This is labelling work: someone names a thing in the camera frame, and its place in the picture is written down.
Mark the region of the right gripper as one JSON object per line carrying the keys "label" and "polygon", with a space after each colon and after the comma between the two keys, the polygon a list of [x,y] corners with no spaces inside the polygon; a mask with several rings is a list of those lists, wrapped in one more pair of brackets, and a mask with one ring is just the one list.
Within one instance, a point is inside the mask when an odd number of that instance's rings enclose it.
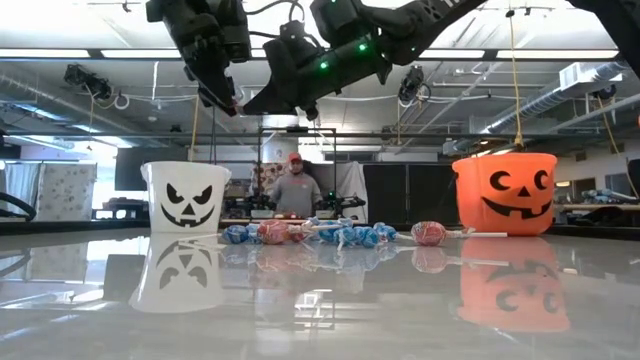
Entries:
{"label": "right gripper", "polygon": [[359,37],[328,51],[311,51],[299,41],[276,40],[268,47],[271,77],[243,105],[247,115],[290,115],[296,109],[307,118],[319,116],[317,101],[359,80],[375,75],[385,84],[390,62],[373,39]]}

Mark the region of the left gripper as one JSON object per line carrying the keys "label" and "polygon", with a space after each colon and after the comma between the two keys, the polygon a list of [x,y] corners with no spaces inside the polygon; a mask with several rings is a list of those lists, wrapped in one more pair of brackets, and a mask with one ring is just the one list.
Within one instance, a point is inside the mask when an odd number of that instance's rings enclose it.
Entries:
{"label": "left gripper", "polygon": [[182,56],[189,76],[198,83],[198,95],[205,107],[216,107],[233,117],[235,84],[226,74],[230,64],[219,27],[187,27],[182,31]]}

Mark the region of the white cylindrical tank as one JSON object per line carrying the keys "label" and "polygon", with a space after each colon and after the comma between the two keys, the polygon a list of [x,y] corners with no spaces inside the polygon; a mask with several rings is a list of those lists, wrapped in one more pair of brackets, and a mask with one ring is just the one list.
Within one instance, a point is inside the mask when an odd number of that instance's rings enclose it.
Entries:
{"label": "white cylindrical tank", "polygon": [[286,163],[291,153],[298,151],[299,140],[286,137],[287,127],[299,125],[299,118],[294,115],[265,115],[262,127],[265,136],[262,143],[261,159],[265,163]]}

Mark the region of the brown dotted cloth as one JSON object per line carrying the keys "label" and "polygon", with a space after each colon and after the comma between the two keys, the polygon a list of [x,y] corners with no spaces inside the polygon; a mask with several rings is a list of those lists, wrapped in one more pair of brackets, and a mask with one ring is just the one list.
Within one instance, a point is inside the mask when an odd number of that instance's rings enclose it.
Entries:
{"label": "brown dotted cloth", "polygon": [[252,169],[251,191],[253,195],[272,197],[277,180],[289,173],[287,163],[260,163]]}

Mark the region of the ceiling light strip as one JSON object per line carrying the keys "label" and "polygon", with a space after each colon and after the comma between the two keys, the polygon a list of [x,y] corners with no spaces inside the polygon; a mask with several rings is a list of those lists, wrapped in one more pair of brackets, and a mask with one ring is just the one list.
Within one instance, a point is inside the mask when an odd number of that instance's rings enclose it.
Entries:
{"label": "ceiling light strip", "polygon": [[468,49],[428,49],[423,51],[420,59],[481,59],[485,55],[484,50],[468,50]]}
{"label": "ceiling light strip", "polygon": [[101,50],[104,58],[112,59],[180,59],[176,49],[110,49]]}
{"label": "ceiling light strip", "polygon": [[0,58],[90,58],[84,49],[0,49]]}
{"label": "ceiling light strip", "polygon": [[611,59],[619,54],[618,50],[499,50],[496,54],[497,59],[515,58],[521,60],[550,60],[550,59]]}

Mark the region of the person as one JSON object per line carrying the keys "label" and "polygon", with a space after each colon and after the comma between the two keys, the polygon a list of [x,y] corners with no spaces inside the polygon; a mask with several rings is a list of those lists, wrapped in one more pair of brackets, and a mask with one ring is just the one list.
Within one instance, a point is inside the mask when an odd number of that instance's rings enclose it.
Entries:
{"label": "person", "polygon": [[289,154],[289,172],[280,176],[272,189],[271,200],[276,204],[276,212],[292,213],[308,218],[315,206],[322,201],[316,180],[304,171],[304,162],[297,152]]}

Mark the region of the white hanging cloth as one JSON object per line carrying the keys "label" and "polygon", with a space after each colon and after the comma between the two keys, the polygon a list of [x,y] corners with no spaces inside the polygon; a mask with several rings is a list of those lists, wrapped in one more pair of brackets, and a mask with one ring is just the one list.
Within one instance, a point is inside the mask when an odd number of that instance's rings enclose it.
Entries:
{"label": "white hanging cloth", "polygon": [[337,197],[357,196],[368,201],[364,167],[358,162],[315,165],[313,177],[324,196],[336,190]]}

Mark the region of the black ceiling-mounted device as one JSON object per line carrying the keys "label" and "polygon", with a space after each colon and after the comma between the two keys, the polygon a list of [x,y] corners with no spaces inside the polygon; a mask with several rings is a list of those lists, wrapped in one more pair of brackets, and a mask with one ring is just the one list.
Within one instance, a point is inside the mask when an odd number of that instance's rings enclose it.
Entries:
{"label": "black ceiling-mounted device", "polygon": [[68,64],[63,79],[69,85],[87,90],[94,99],[107,100],[113,94],[107,79],[99,77],[80,64]]}
{"label": "black ceiling-mounted device", "polygon": [[412,65],[400,83],[398,99],[401,102],[409,103],[418,100],[424,91],[427,91],[428,96],[431,96],[431,90],[425,82],[423,68],[421,65]]}

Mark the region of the black partition panel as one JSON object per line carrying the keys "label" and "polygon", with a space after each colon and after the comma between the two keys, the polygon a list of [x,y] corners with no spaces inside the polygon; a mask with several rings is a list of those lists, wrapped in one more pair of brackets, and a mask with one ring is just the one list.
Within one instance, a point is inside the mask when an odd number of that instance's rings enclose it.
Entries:
{"label": "black partition panel", "polygon": [[455,174],[450,165],[366,164],[368,222],[436,221],[458,225]]}

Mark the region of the floral white curtain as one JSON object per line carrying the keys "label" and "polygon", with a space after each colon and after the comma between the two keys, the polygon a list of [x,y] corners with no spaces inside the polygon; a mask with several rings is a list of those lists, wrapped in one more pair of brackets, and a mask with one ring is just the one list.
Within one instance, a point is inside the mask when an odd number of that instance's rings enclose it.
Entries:
{"label": "floral white curtain", "polygon": [[97,179],[97,165],[45,163],[41,166],[36,221],[89,221]]}

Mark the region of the plain white curtain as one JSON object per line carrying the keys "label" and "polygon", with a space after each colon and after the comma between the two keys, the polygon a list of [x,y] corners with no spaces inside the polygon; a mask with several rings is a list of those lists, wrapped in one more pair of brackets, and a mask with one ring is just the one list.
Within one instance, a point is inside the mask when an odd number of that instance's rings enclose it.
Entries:
{"label": "plain white curtain", "polygon": [[39,163],[8,163],[5,166],[6,193],[34,205],[40,167]]}

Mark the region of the orange jack-o-lantern bucket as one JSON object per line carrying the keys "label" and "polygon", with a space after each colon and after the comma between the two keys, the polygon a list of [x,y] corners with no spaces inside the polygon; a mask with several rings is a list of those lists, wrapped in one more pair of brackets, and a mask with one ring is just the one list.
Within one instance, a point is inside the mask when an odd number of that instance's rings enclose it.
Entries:
{"label": "orange jack-o-lantern bucket", "polygon": [[557,158],[548,153],[507,153],[452,164],[460,222],[478,232],[537,236],[553,220]]}

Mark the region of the white ceiling vent box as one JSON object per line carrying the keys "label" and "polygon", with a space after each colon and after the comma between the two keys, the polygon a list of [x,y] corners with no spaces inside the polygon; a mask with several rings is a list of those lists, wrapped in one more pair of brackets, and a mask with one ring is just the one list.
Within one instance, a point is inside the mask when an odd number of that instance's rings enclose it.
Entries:
{"label": "white ceiling vent box", "polygon": [[622,73],[626,70],[626,64],[619,62],[600,65],[575,62],[559,72],[559,89],[564,91],[585,84],[606,84],[621,81]]}

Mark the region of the black wall monitor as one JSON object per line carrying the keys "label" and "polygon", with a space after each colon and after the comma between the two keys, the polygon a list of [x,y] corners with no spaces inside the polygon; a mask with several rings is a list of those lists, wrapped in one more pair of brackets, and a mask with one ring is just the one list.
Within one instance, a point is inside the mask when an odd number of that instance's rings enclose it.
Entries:
{"label": "black wall monitor", "polygon": [[186,148],[119,148],[116,156],[114,187],[116,191],[144,191],[146,181],[141,167],[148,162],[186,161]]}

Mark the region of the silver spiral air duct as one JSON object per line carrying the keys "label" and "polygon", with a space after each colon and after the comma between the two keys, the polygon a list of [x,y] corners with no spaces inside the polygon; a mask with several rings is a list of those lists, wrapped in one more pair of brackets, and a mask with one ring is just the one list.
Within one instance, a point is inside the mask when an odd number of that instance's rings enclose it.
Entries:
{"label": "silver spiral air duct", "polygon": [[[626,64],[627,70],[622,73],[623,79],[623,74],[630,70],[630,66],[625,61],[613,62]],[[481,131],[481,133],[501,133],[512,125],[515,125],[517,119],[524,120],[526,118],[531,118],[535,115],[546,112],[547,110],[552,109],[566,101],[569,101],[574,97],[579,97],[584,95],[585,93],[601,90],[608,85],[612,85],[613,83],[615,82],[606,84],[585,84],[562,91],[559,89],[558,73],[558,79],[555,82],[550,83],[538,93],[531,95],[524,100],[521,100],[518,104],[496,115],[493,119],[490,120],[489,124]]]}

